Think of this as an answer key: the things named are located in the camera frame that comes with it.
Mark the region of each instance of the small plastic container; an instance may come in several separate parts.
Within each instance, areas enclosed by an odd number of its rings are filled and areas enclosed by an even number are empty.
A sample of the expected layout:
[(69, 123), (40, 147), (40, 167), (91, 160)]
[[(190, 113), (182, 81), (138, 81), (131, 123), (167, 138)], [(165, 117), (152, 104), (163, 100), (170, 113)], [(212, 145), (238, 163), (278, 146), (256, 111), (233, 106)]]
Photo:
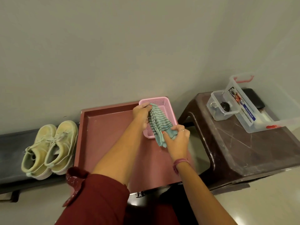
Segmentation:
[[(231, 99), (230, 97), (228, 97), (227, 100), (224, 99), (224, 97), (223, 97), (224, 91), (225, 90), (213, 91), (207, 104), (206, 104), (210, 114), (216, 121), (225, 120), (225, 119), (231, 117), (232, 115), (239, 113), (238, 106), (233, 99)], [(229, 112), (226, 112), (222, 108), (222, 106), (221, 106), (222, 102), (226, 102), (229, 104), (229, 106), (230, 106)]]
[[(143, 103), (153, 103), (153, 104), (157, 105), (163, 111), (163, 113), (165, 114), (167, 119), (169, 119), (173, 125), (177, 125), (177, 120), (175, 118), (173, 109), (171, 107), (170, 100), (167, 97), (142, 99), (142, 100), (140, 100), (139, 105), (141, 105)], [(155, 138), (149, 123), (147, 125), (147, 128), (143, 131), (143, 133), (144, 133), (144, 136), (149, 139)]]
[[(258, 110), (242, 89), (251, 88), (265, 107)], [(223, 94), (225, 100), (234, 98), (240, 107), (237, 119), (246, 132), (294, 125), (300, 121), (300, 105), (269, 76), (254, 72), (233, 75)]]

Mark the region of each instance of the red shirt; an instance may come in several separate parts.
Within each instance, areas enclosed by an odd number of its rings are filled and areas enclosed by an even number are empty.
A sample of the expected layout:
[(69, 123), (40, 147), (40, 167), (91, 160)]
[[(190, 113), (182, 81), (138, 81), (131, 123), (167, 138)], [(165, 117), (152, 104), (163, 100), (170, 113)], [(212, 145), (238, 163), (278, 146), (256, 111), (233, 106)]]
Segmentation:
[[(129, 190), (120, 182), (107, 176), (89, 174), (77, 167), (70, 168), (66, 178), (75, 192), (65, 202), (64, 206), (67, 207), (56, 225), (134, 224), (133, 218), (139, 218), (140, 215), (128, 212), (124, 221)], [(171, 204), (158, 204), (146, 214), (147, 218), (140, 216), (141, 219), (136, 219), (136, 223), (179, 224)]]

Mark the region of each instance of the sneaker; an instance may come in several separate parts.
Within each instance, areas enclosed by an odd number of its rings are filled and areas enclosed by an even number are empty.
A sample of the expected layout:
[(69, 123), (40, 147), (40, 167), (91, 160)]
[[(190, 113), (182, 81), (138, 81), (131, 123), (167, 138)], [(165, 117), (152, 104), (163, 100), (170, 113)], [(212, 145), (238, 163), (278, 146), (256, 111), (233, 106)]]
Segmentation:
[(45, 166), (53, 173), (63, 175), (73, 166), (77, 134), (78, 128), (73, 121), (64, 121), (58, 126), (45, 158)]
[(38, 180), (48, 178), (52, 171), (44, 165), (47, 152), (56, 132), (55, 125), (44, 125), (37, 133), (34, 144), (25, 149), (21, 169), (28, 177)]

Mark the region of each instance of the red tray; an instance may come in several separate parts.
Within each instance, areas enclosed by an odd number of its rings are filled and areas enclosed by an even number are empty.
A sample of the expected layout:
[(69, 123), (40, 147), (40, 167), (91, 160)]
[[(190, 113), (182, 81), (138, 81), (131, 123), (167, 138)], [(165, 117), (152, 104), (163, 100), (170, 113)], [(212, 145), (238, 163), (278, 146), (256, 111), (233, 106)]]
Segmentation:
[[(128, 127), (132, 109), (138, 104), (137, 101), (82, 110), (74, 165), (91, 172)], [(181, 181), (172, 165), (166, 148), (159, 147), (155, 139), (142, 136), (128, 185), (130, 193)]]

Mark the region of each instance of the tiled floor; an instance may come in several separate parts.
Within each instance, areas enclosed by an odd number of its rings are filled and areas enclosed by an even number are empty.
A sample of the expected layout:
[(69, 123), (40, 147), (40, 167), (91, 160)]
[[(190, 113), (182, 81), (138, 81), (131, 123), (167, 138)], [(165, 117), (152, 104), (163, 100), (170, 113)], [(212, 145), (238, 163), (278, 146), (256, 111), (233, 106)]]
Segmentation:
[[(195, 151), (200, 139), (191, 131), (189, 151), (197, 172), (209, 167), (203, 150)], [(250, 183), (250, 188), (223, 193), (216, 198), (239, 225), (300, 224), (300, 167)], [(54, 224), (69, 197), (67, 184), (23, 191), (17, 203), (0, 203), (1, 224)]]

